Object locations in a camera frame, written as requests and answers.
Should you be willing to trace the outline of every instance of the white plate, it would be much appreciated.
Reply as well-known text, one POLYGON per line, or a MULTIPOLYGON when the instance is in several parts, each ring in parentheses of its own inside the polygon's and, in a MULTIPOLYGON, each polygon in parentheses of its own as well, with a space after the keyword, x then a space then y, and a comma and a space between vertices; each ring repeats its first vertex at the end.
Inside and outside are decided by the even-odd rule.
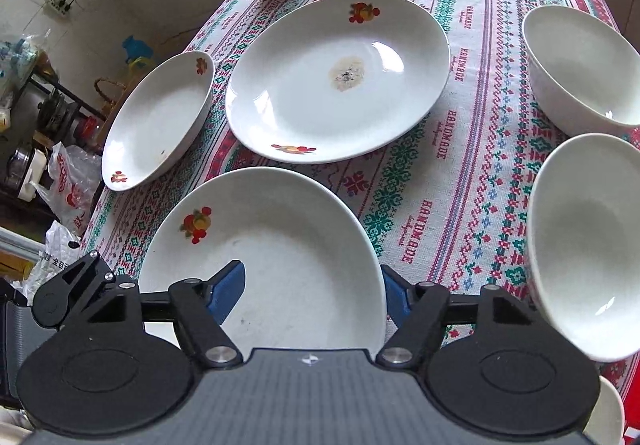
MULTIPOLYGON (((246 287, 222 327, 245 359, 254 347, 380 351, 386 301, 375 251, 347 206, 312 179, 256 167, 201 185, 162 222, 140 291, 208 279, 232 259, 244 263, 246 287)), ((175 342, 171 324, 147 331, 175 342)))
POLYGON ((226 117, 249 149, 326 163, 418 123, 449 77, 440 24, 408 0, 318 0, 269 26, 238 61, 226 117))
POLYGON ((214 72, 209 55, 190 51, 139 83, 104 144, 102 179, 111 190, 153 181, 184 155, 209 114, 214 72))

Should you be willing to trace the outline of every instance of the dining table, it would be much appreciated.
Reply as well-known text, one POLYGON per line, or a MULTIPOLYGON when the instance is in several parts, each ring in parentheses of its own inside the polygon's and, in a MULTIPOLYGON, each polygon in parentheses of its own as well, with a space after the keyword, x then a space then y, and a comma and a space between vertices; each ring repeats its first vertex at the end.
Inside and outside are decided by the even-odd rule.
MULTIPOLYGON (((531 9, 558 4, 616 28, 606 2, 411 0, 437 19, 450 43, 449 81, 430 113, 369 154, 328 164, 283 164, 254 154, 234 137, 225 118, 225 91, 252 41, 313 1, 225 0, 220 5, 186 48, 205 51, 215 61, 212 106, 203 129, 182 160, 157 180, 127 192, 105 189, 82 247, 98 250, 114 273, 137 278, 162 220, 195 187, 232 170, 276 166, 305 174, 335 193, 363 225, 380 264, 408 281, 432 281, 468 295, 491 283, 527 298, 527 204, 542 163, 566 136, 532 95, 521 24, 531 9)), ((389 321, 387 334, 394 329, 389 321)), ((472 330, 450 327, 446 341, 472 330)), ((601 370, 625 406, 629 396, 638 401, 626 411, 629 427, 640 428, 640 385, 629 395, 637 367, 636 355, 602 364, 601 370), (629 423, 630 411, 638 413, 637 421, 629 423)))

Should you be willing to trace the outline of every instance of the red flower decal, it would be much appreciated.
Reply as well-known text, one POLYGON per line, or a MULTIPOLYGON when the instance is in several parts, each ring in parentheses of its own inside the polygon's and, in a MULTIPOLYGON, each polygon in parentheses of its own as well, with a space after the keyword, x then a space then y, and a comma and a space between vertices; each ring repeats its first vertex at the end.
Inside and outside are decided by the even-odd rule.
POLYGON ((372 4, 357 2, 351 5, 350 14, 349 22, 362 24, 364 21, 373 20, 374 17, 380 15, 380 10, 378 8, 374 8, 372 4))
POLYGON ((184 237, 191 237, 191 242, 196 245, 207 235, 207 229, 211 226, 211 209, 203 206, 200 210, 194 210, 193 214, 185 216, 180 231, 184 232, 184 237))
POLYGON ((196 73, 204 75, 207 72, 207 61, 202 57, 196 59, 196 73))
POLYGON ((274 149, 286 152, 287 154, 309 154, 316 150, 315 147, 294 147, 293 145, 271 145, 274 149))
POLYGON ((111 183, 124 183, 126 180, 127 177, 122 171, 116 170, 115 173, 111 175, 111 183))

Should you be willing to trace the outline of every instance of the ceramic dish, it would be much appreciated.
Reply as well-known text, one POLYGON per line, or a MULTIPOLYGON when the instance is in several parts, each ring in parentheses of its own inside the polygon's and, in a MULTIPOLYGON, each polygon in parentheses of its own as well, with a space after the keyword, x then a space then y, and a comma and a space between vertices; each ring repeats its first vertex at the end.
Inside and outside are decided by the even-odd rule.
POLYGON ((318 0, 269 26, 238 61, 226 116, 252 151, 290 163, 383 146, 433 107, 449 76, 442 27, 408 0, 318 0))
POLYGON ((543 163, 527 212, 527 284, 543 316, 598 362, 640 349, 640 151, 572 138, 543 163))
MULTIPOLYGON (((216 177, 162 222, 146 253, 140 291, 208 279, 239 259, 246 287, 223 329, 245 359, 254 347, 365 348, 385 336, 380 265, 364 229, 329 190, 283 169, 216 177)), ((171 324, 147 331, 175 342, 171 324)))
POLYGON ((533 95, 567 133, 622 136, 640 126, 640 55, 588 13, 542 6, 522 23, 533 95))
POLYGON ((600 396, 591 412, 584 433, 596 445, 621 445, 625 431, 625 408, 618 390, 600 377, 600 396))
POLYGON ((209 114, 213 76, 211 57, 190 51, 140 82, 104 144, 102 179, 111 190, 153 181, 184 155, 209 114))

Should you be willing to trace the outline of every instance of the metal screw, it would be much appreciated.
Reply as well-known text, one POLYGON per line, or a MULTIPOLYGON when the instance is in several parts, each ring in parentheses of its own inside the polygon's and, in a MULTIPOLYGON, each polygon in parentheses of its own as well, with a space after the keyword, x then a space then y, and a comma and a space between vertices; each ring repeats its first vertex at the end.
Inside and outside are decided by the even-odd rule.
POLYGON ((411 351, 404 348, 386 348, 382 351, 382 358, 389 364, 404 364, 413 357, 411 351))
POLYGON ((216 362, 217 364, 226 364, 226 362, 231 362, 236 356, 238 352, 235 349, 229 348, 227 346, 216 346, 215 348, 207 349, 207 352, 204 354, 211 362, 216 362))

